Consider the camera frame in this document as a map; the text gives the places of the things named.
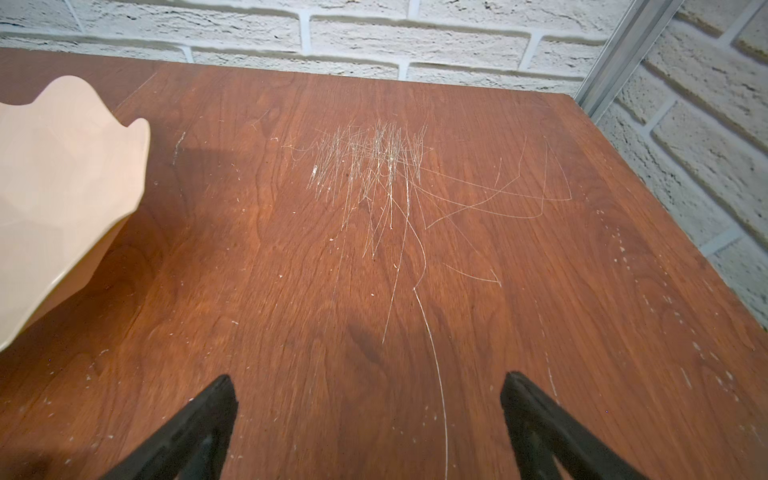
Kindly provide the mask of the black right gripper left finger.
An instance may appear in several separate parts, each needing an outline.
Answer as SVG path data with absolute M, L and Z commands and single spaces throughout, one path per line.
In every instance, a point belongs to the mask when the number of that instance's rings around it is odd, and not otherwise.
M 103 477 L 218 479 L 237 411 L 231 377 L 220 375 Z

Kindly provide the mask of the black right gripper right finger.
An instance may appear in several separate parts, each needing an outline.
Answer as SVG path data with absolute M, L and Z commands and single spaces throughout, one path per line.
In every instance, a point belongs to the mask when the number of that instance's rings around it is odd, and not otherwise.
M 599 438 L 519 371 L 500 393 L 504 419 L 523 479 L 643 479 Z

